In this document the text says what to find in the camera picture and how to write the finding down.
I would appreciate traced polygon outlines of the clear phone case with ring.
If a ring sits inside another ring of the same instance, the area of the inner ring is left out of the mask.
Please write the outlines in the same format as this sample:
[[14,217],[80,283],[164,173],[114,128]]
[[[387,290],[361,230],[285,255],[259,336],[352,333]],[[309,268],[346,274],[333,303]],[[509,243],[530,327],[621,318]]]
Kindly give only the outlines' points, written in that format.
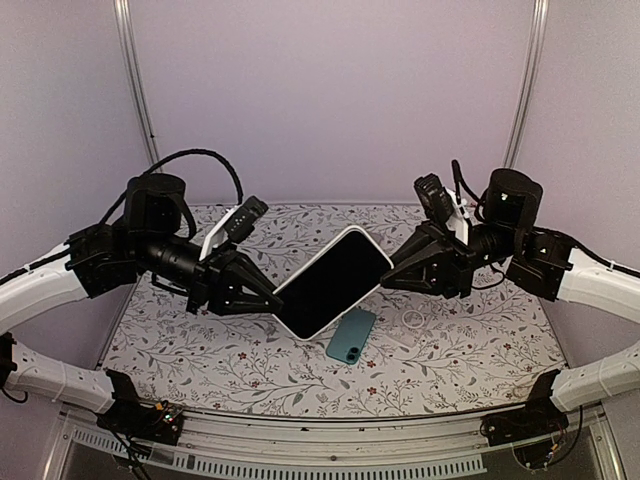
[[387,312],[386,334],[401,346],[416,346],[429,332],[438,314],[435,300],[404,303]]

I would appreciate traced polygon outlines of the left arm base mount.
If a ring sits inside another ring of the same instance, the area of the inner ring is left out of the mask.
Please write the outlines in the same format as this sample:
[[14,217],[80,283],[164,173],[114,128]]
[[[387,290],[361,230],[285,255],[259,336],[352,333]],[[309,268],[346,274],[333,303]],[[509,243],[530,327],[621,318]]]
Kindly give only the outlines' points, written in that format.
[[139,398],[128,375],[106,370],[114,403],[97,414],[97,426],[128,438],[176,446],[181,435],[184,408],[168,400],[147,405]]

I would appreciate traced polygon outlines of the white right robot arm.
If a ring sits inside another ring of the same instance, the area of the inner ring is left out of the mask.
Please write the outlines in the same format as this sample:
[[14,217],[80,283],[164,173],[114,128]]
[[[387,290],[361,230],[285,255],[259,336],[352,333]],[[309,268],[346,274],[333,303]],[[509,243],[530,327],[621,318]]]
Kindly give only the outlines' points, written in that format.
[[393,254],[381,283],[444,298],[470,295],[482,267],[506,262],[505,278],[549,305],[639,330],[639,272],[608,260],[575,237],[537,223],[543,188],[513,169],[493,171],[476,194],[452,165],[453,189],[435,174],[415,180],[426,215]]

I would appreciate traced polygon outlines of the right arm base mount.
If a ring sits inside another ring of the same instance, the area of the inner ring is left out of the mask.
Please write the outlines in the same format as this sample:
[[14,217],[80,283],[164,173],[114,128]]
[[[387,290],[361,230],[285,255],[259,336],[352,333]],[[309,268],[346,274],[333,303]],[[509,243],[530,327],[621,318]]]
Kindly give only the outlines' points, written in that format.
[[558,369],[540,375],[519,409],[485,415],[480,434],[490,446],[497,446],[551,434],[569,426],[569,420],[551,401],[552,384]]

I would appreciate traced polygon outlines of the blue phone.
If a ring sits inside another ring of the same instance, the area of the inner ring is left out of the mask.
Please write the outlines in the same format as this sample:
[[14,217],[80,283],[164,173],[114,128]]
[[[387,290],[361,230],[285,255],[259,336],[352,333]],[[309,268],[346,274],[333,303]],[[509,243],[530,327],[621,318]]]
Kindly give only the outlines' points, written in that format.
[[374,313],[360,308],[345,314],[325,350],[326,355],[347,365],[356,364],[375,321]]

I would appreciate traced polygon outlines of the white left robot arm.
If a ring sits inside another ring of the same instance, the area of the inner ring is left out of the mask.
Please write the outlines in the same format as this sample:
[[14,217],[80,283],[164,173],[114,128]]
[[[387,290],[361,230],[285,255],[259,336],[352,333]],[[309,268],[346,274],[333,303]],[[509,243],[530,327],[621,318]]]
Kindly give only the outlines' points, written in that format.
[[90,370],[72,341],[79,302],[135,284],[148,273],[156,287],[186,299],[192,314],[276,313],[275,287],[237,246],[268,210],[256,197],[236,206],[193,243],[196,222],[186,184],[169,174],[132,178],[116,204],[122,215],[103,219],[1,281],[1,385],[65,402],[111,419],[128,434],[148,426],[130,377]]

